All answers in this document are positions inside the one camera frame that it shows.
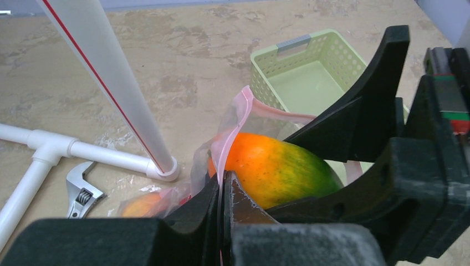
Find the brown stained surface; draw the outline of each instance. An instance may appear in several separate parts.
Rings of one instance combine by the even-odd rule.
[[[411,0],[290,0],[109,13],[108,17],[187,178],[193,152],[217,130],[230,100],[249,83],[250,53],[325,28],[339,31],[369,62],[387,26],[408,24],[411,45],[399,96],[410,105],[427,47],[449,42]],[[0,20],[0,122],[75,136],[145,155],[136,139],[46,17]],[[33,151],[0,141],[0,207],[31,162]],[[67,173],[78,158],[50,172],[14,233],[33,220],[64,217]],[[173,186],[142,174],[97,165],[89,182],[108,194],[89,217],[113,217],[140,190]],[[439,260],[466,265],[463,235]]]

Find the red stripe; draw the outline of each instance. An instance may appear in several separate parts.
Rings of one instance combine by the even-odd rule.
[[[70,41],[73,43],[73,45],[75,46],[75,48],[78,50],[78,52],[80,53],[81,57],[83,58],[83,60],[85,60],[86,64],[88,65],[88,67],[91,69],[91,71],[93,72],[93,74],[95,75],[95,77],[98,79],[98,81],[100,81],[100,84],[101,86],[103,86],[104,90],[107,92],[107,94],[109,95],[109,97],[111,98],[111,100],[114,102],[114,104],[117,106],[117,108],[119,109],[119,111],[121,112],[121,114],[123,115],[124,119],[127,121],[127,123],[130,125],[131,129],[133,130],[133,132],[135,133],[135,135],[137,136],[137,138],[140,140],[140,142],[142,143],[142,145],[144,146],[144,148],[147,150],[147,152],[149,153],[150,157],[152,158],[152,160],[157,164],[157,166],[159,167],[159,169],[165,173],[163,171],[163,169],[160,167],[159,163],[157,162],[157,160],[155,159],[155,157],[153,156],[153,154],[150,152],[149,148],[145,145],[145,143],[142,141],[142,138],[139,136],[139,134],[137,133],[137,131],[135,130],[134,126],[131,124],[131,122],[129,121],[129,119],[127,118],[127,116],[124,114],[123,110],[121,109],[121,107],[119,106],[118,102],[114,99],[113,95],[111,94],[111,92],[108,90],[108,87],[106,87],[106,85],[104,84],[103,80],[101,79],[101,77],[98,75],[98,73],[96,72],[95,68],[93,68],[93,66],[91,65],[90,61],[88,61],[88,58],[86,58],[85,54],[83,53],[83,51],[80,49],[80,46],[78,46],[78,44],[76,43],[76,41],[74,40],[74,38],[72,37],[72,35],[70,34],[70,32],[67,30],[67,28],[65,27],[64,23],[62,23],[62,21],[60,20],[59,16],[56,14],[56,12],[54,11],[54,9],[50,6],[49,2],[47,0],[43,0],[44,4],[46,5],[46,7],[49,9],[49,11],[51,12],[51,14],[54,16],[55,20],[57,20],[57,22],[59,23],[60,27],[62,28],[62,30],[67,34],[67,36],[69,37]]]

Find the plastic bag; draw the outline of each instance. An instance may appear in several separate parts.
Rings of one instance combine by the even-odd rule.
[[[160,192],[161,199],[143,217],[165,217],[191,196],[198,194],[209,180],[207,175],[209,154],[212,156],[217,179],[221,184],[222,175],[219,173],[224,172],[228,152],[239,132],[284,140],[313,119],[315,116],[293,114],[267,106],[253,96],[249,86],[244,87],[232,100],[215,137],[195,151],[190,179],[175,188]],[[362,168],[358,162],[349,161],[344,163],[344,167],[347,175],[346,180],[342,180],[344,185],[362,175]]]

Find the basket handle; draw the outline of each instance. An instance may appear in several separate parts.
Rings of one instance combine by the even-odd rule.
[[[281,42],[277,44],[278,47],[278,53],[287,51],[289,49],[299,47],[301,45],[304,45],[306,43],[309,43],[311,39],[311,36],[306,34],[304,36],[300,36],[291,40],[286,40],[285,42]]]

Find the plastic basket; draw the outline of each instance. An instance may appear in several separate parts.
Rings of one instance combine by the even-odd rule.
[[[327,29],[258,50],[251,55],[250,87],[263,103],[284,111],[319,115],[337,101],[366,63],[335,30]],[[286,125],[278,139],[301,126]],[[345,181],[342,163],[328,161]],[[363,171],[372,164],[361,163]]]

